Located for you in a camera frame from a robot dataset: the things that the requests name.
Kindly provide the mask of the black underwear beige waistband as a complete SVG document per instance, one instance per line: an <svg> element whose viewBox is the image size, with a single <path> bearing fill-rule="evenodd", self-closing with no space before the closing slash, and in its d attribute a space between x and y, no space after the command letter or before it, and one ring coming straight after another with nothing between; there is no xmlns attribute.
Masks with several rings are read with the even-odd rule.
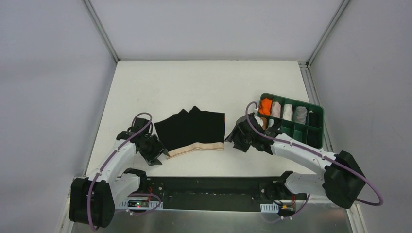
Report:
<svg viewBox="0 0 412 233"><path fill-rule="evenodd" d="M154 124L157 136L168 153L178 157L196 150L224 150L225 114L202 111L193 106Z"/></svg>

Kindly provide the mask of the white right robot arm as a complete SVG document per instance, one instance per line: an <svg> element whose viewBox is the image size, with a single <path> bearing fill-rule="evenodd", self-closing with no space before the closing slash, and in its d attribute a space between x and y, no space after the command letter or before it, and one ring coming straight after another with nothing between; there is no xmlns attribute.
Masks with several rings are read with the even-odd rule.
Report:
<svg viewBox="0 0 412 233"><path fill-rule="evenodd" d="M301 143L281 131L280 120L263 119L250 114L237 120L226 142L247 152L250 147L270 155L289 159L311 170L312 174L285 171L277 181L276 194L288 199L293 194L315 194L327 197L339 207L348 209L366 185L355 158L349 152L327 152Z"/></svg>

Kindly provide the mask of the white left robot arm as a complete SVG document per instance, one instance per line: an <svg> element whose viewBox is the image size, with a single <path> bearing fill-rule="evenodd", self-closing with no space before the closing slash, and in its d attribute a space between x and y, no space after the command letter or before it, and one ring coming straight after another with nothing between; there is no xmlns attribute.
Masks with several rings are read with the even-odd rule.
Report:
<svg viewBox="0 0 412 233"><path fill-rule="evenodd" d="M116 211L144 215L162 207L143 170L132 168L137 154L150 166L161 165L158 157L168 152L153 134L152 119L139 113L131 126L121 131L104 161L87 176L75 178L70 187L69 219L90 226L107 227Z"/></svg>

